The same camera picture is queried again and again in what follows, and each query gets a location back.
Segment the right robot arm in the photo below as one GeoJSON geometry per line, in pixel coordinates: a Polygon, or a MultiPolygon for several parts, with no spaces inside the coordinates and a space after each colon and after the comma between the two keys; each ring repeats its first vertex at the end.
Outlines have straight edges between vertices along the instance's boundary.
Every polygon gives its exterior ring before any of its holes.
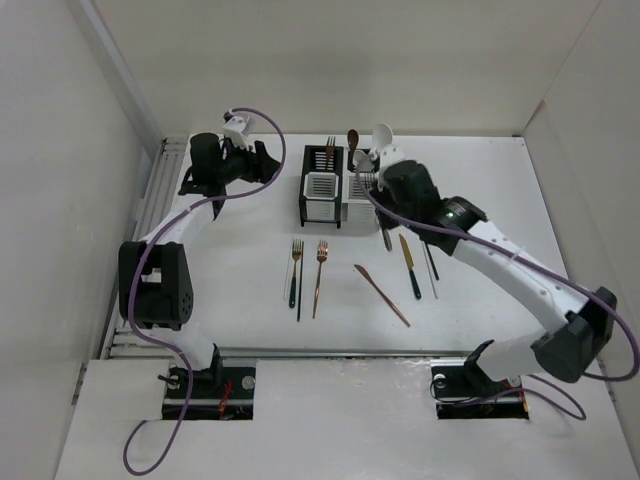
{"type": "Polygon", "coordinates": [[[371,190],[420,239],[476,269],[528,310],[541,330],[510,341],[487,340],[467,358],[465,386],[487,393],[509,377],[545,372],[577,382],[612,336],[615,295],[604,287],[585,296],[542,274],[543,264],[516,246],[468,200],[443,198],[415,160],[380,170],[371,190]]]}

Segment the brown wooden spoon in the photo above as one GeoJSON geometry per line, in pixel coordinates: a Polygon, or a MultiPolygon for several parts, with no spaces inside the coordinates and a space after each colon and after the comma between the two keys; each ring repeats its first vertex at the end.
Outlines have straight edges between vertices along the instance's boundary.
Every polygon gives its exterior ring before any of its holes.
{"type": "Polygon", "coordinates": [[[347,132],[347,144],[349,148],[349,156],[348,156],[348,168],[350,170],[354,169],[354,156],[357,150],[359,143],[359,133],[355,129],[350,129],[347,132]]]}

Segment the silver fork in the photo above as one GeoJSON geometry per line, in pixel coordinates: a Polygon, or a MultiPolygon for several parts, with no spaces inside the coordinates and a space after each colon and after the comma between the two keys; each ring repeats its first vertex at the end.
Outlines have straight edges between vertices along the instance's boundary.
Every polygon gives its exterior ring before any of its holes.
{"type": "Polygon", "coordinates": [[[385,247],[386,251],[387,252],[391,252],[392,249],[393,249],[393,245],[392,245],[391,237],[390,237],[390,234],[389,234],[389,229],[387,228],[386,224],[385,224],[384,235],[382,235],[382,238],[383,238],[383,243],[384,243],[384,247],[385,247]]]}

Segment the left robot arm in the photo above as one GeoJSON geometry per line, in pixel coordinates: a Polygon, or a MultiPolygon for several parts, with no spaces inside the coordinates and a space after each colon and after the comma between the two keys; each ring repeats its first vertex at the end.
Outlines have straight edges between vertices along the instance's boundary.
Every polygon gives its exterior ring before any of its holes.
{"type": "Polygon", "coordinates": [[[143,239],[127,241],[118,251],[119,310],[144,341],[173,353],[182,372],[201,396],[217,394],[224,373],[217,346],[190,322],[195,294],[187,246],[214,222],[232,196],[227,186],[237,180],[265,187],[281,169],[265,144],[234,144],[229,134],[194,135],[189,143],[191,165],[182,178],[172,209],[143,239]]]}

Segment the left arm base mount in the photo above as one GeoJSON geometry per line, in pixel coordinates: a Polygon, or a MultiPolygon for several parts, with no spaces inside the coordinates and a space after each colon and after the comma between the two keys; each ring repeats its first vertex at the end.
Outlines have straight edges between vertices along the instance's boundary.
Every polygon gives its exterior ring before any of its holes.
{"type": "MultiPolygon", "coordinates": [[[[186,399],[187,372],[171,365],[169,372],[157,379],[165,384],[162,419],[177,420],[186,399]]],[[[184,420],[252,420],[256,383],[256,363],[246,359],[222,360],[213,378],[196,371],[184,420]]]]}

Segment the small copper fork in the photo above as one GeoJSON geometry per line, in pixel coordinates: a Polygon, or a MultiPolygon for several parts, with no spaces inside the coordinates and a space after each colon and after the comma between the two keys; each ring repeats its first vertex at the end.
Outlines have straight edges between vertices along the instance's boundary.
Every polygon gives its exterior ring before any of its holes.
{"type": "Polygon", "coordinates": [[[335,171],[335,161],[334,161],[335,143],[336,143],[335,136],[329,136],[327,138],[327,142],[325,145],[324,170],[328,172],[335,171]]]}

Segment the gold fork green handle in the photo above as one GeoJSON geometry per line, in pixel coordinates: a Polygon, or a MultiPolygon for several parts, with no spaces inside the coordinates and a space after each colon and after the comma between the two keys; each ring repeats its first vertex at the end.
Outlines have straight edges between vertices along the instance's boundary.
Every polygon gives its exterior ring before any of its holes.
{"type": "Polygon", "coordinates": [[[291,275],[288,305],[290,308],[296,306],[296,288],[297,288],[297,266],[303,254],[304,242],[302,239],[295,238],[292,241],[291,258],[293,260],[293,269],[291,275]]]}

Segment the small white ceramic spoon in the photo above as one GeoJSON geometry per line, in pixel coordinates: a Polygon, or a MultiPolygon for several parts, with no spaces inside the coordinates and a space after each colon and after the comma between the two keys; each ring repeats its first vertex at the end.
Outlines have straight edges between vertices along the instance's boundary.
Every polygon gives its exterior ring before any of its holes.
{"type": "Polygon", "coordinates": [[[389,125],[379,123],[373,128],[368,157],[374,165],[380,165],[382,151],[392,142],[393,131],[389,125]]]}

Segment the rose gold fork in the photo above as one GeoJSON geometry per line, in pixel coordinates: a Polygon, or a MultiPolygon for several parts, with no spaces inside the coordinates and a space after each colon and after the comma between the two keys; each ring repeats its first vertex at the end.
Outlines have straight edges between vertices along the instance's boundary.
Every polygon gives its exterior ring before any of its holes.
{"type": "Polygon", "coordinates": [[[314,290],[314,301],[313,301],[313,310],[312,317],[316,318],[317,308],[319,303],[320,289],[321,289],[321,277],[322,277],[322,267],[328,257],[329,245],[325,240],[320,240],[318,244],[316,260],[318,262],[318,269],[316,275],[316,284],[314,290]]]}

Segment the large white ceramic spoon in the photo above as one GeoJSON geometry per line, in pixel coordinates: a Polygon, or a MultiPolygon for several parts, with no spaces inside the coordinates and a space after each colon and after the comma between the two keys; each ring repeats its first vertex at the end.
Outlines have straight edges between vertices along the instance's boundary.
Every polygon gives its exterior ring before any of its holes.
{"type": "Polygon", "coordinates": [[[353,171],[370,172],[372,163],[369,155],[361,150],[355,150],[352,154],[353,171]]]}

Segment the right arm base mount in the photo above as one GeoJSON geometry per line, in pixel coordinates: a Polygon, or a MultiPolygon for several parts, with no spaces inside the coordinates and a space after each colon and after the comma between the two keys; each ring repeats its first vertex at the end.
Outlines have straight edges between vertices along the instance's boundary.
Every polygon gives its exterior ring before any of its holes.
{"type": "Polygon", "coordinates": [[[474,384],[457,364],[437,364],[431,374],[429,393],[438,420],[529,419],[519,378],[515,384],[484,379],[474,384]]]}

